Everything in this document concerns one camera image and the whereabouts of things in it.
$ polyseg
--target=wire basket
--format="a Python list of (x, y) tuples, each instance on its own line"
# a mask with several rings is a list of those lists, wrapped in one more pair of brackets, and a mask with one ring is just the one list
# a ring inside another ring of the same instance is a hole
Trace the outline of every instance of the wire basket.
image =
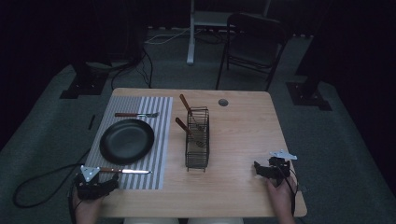
[(187, 116), (191, 135), (186, 135), (186, 167), (203, 169), (209, 162), (209, 110), (206, 106), (192, 107)]

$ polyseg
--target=human hand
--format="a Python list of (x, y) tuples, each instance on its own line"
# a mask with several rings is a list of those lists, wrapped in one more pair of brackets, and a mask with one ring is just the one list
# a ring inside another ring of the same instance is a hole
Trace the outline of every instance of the human hand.
[(75, 210), (77, 224), (94, 224), (99, 217), (99, 210), (105, 197), (96, 200), (81, 200), (74, 190), (73, 208)]
[[(296, 190), (296, 183), (290, 176), (287, 178), (293, 191)], [(288, 183), (284, 180), (275, 187), (270, 179), (265, 178), (265, 185), (268, 189), (271, 204), (280, 224), (294, 224), (294, 218), (291, 213), (291, 197), (294, 197), (290, 191)]]

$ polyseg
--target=chair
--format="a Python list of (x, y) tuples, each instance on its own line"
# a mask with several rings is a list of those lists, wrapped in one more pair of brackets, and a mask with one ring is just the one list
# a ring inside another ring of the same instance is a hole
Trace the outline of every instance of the chair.
[(230, 64), (246, 67), (268, 74), (265, 88), (268, 91), (274, 73), (292, 32), (280, 21), (255, 17), (244, 13), (234, 13), (227, 20), (227, 42), (221, 57), (216, 90), (227, 58), (227, 70)]

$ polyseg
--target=table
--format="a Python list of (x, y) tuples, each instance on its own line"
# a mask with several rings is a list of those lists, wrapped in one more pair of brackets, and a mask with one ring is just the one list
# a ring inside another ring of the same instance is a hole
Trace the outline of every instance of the table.
[[(268, 8), (271, 5), (272, 0), (265, 1), (265, 6), (262, 12), (264, 17), (268, 14)], [(197, 11), (195, 10), (195, 0), (191, 0), (191, 11), (190, 11), (190, 41), (189, 51), (187, 53), (187, 64), (194, 64), (194, 52), (195, 52), (195, 25), (203, 26), (227, 26), (227, 19), (231, 15), (231, 12), (213, 12), (213, 11)]]
[[(179, 100), (207, 106), (210, 158), (203, 170), (185, 167), (185, 132), (175, 118), (186, 119)], [(287, 146), (268, 92), (115, 89), (112, 96), (173, 97), (162, 189), (116, 189), (104, 199), (103, 217), (273, 217), (261, 176), (253, 162), (267, 166), (270, 151)], [(226, 99), (227, 106), (219, 105)], [(306, 214), (301, 192), (295, 216)]]

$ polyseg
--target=white tag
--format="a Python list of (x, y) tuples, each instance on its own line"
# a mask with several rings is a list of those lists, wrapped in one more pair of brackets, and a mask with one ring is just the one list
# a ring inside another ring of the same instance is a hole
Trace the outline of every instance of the white tag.
[(81, 172), (84, 175), (85, 181), (90, 182), (100, 171), (99, 167), (81, 166)]
[(289, 154), (288, 152), (285, 152), (283, 149), (280, 149), (280, 151), (278, 151), (278, 152), (270, 152), (270, 155), (275, 156), (277, 158), (297, 160), (296, 156), (293, 156), (293, 155)]

